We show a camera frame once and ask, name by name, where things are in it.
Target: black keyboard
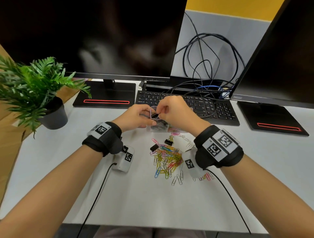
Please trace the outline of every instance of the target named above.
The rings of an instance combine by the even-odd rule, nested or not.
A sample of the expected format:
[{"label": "black keyboard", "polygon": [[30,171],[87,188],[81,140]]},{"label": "black keyboard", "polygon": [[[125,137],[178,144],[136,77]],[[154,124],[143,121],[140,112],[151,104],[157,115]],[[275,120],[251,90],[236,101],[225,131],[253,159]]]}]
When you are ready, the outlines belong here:
[{"label": "black keyboard", "polygon": [[[138,91],[135,103],[157,106],[161,99],[172,95],[177,94]],[[213,101],[211,99],[194,96],[183,96],[183,98],[187,105],[193,108],[193,111],[199,117],[209,116],[203,119],[211,124],[228,126],[240,125],[230,101]]]}]

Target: hand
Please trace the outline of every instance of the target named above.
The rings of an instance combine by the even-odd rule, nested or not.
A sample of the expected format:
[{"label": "hand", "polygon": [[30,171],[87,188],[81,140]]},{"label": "hand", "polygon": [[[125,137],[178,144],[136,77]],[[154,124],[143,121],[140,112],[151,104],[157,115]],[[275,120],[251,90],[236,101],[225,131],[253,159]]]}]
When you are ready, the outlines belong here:
[{"label": "hand", "polygon": [[210,123],[199,118],[181,96],[168,96],[161,100],[156,113],[174,127],[180,128],[197,137]]},{"label": "hand", "polygon": [[150,106],[145,104],[134,104],[126,110],[121,116],[112,122],[119,126],[122,132],[133,130],[137,127],[145,128],[146,126],[155,126],[156,122],[140,114],[149,116],[149,111],[154,111]]}]

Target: white desk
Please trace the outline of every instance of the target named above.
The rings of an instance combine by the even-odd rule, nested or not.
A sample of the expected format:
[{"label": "white desk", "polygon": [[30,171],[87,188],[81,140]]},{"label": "white desk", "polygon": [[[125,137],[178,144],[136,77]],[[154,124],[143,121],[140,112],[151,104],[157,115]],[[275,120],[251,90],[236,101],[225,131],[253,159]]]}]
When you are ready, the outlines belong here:
[{"label": "white desk", "polygon": [[[48,172],[80,147],[89,129],[98,122],[111,121],[124,112],[123,109],[73,108],[73,101],[74,98],[66,103],[69,121],[65,127],[53,131],[40,126],[35,140],[29,136],[23,142],[0,209],[0,219]],[[309,137],[299,137],[251,131],[236,102],[233,101],[232,105],[241,125],[223,128],[241,142],[246,154],[314,208],[314,110],[287,107],[310,134]],[[184,180],[181,186],[177,183],[171,186],[171,178],[154,178],[156,168],[153,157],[149,155],[149,148],[153,145],[151,138],[164,141],[169,134],[152,134],[145,129],[137,129],[122,136],[124,144],[135,148],[134,161],[127,174],[114,170],[109,173],[87,224],[247,232],[217,179],[194,182],[186,166],[183,167]],[[175,147],[184,147],[185,144],[184,140],[175,138]],[[83,222],[111,163],[111,155],[101,161],[65,223]],[[220,170],[211,169],[229,190],[251,231],[266,233]]]}]

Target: computer monitor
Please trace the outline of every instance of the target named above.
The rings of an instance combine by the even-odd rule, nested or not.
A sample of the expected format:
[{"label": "computer monitor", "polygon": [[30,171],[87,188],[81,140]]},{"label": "computer monitor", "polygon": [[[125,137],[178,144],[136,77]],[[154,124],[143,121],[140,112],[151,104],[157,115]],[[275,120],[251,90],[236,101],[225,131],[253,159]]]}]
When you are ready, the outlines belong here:
[{"label": "computer monitor", "polygon": [[285,0],[231,99],[251,129],[308,135],[280,106],[314,108],[314,1]]},{"label": "computer monitor", "polygon": [[77,78],[104,79],[75,106],[129,107],[135,84],[113,80],[169,79],[186,2],[2,0],[0,44],[16,62],[54,56]]}]

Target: black plant pot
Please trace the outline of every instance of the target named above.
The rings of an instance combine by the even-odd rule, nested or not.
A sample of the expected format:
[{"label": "black plant pot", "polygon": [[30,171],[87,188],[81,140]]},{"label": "black plant pot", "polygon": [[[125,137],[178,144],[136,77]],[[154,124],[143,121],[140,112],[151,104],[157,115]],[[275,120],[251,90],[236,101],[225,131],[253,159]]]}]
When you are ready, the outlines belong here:
[{"label": "black plant pot", "polygon": [[68,122],[68,117],[65,114],[64,105],[61,98],[54,97],[46,106],[44,111],[46,115],[38,120],[48,129],[59,129]]}]

